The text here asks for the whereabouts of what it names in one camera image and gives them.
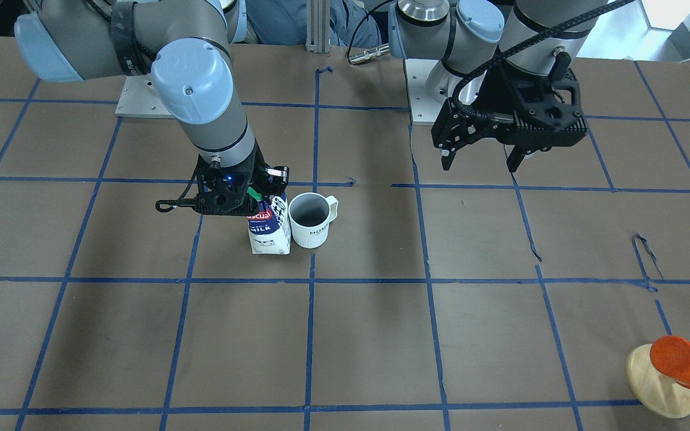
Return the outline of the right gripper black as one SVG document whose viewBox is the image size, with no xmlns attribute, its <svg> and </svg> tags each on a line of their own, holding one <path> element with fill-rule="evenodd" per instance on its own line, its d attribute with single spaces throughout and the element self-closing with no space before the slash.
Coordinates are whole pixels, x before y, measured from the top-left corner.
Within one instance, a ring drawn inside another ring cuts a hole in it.
<svg viewBox="0 0 690 431">
<path fill-rule="evenodd" d="M 255 144 L 250 156 L 230 167 L 212 167 L 200 156 L 195 165 L 198 191 L 194 199 L 163 199 L 156 211 L 169 213 L 175 208 L 191 208 L 210 216 L 252 216 L 259 211 L 258 196 L 281 196 L 289 183 L 288 166 L 269 166 Z"/>
</svg>

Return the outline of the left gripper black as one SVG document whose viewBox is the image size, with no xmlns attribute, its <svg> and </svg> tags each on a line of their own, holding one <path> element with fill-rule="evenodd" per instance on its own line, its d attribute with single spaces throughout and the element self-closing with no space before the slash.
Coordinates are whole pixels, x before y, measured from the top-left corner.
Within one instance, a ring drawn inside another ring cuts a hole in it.
<svg viewBox="0 0 690 431">
<path fill-rule="evenodd" d="M 572 57 L 559 52 L 547 61 L 547 74 L 521 71 L 506 60 L 486 72 L 476 100 L 446 101 L 431 129 L 441 167 L 451 169 L 456 151 L 482 138 L 514 145 L 507 170 L 515 174 L 528 150 L 578 144 L 589 126 L 581 107 Z"/>
</svg>

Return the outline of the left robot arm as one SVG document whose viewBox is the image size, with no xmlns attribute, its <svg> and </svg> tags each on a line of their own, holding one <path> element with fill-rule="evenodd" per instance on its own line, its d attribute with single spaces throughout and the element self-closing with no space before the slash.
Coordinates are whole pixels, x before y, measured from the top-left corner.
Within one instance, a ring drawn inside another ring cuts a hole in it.
<svg viewBox="0 0 690 431">
<path fill-rule="evenodd" d="M 510 145 L 507 169 L 572 147 L 588 133 L 572 63 L 605 1 L 395 1 L 391 55 L 435 61 L 425 88 L 440 109 L 431 130 L 449 170 L 466 145 Z"/>
</svg>

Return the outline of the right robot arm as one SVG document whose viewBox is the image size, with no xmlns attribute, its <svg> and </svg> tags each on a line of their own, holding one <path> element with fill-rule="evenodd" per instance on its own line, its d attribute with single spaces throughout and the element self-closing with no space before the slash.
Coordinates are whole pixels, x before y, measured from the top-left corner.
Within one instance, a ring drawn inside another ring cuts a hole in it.
<svg viewBox="0 0 690 431">
<path fill-rule="evenodd" d="M 165 109 L 199 150 L 196 194 L 156 209 L 252 216 L 282 196 L 287 166 L 270 166 L 234 85 L 232 42 L 247 33 L 244 1 L 39 1 L 14 24 L 17 46 L 40 79 L 149 76 Z"/>
</svg>

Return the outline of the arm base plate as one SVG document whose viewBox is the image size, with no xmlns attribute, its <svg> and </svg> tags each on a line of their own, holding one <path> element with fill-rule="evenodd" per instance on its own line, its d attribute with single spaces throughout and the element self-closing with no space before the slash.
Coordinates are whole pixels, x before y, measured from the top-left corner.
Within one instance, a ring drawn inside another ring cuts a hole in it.
<svg viewBox="0 0 690 431">
<path fill-rule="evenodd" d="M 432 126 L 461 78 L 447 71 L 441 60 L 409 58 L 404 60 L 404 70 L 411 124 Z"/>
<path fill-rule="evenodd" d="M 125 118 L 173 119 L 149 75 L 126 77 L 115 114 Z"/>
</svg>

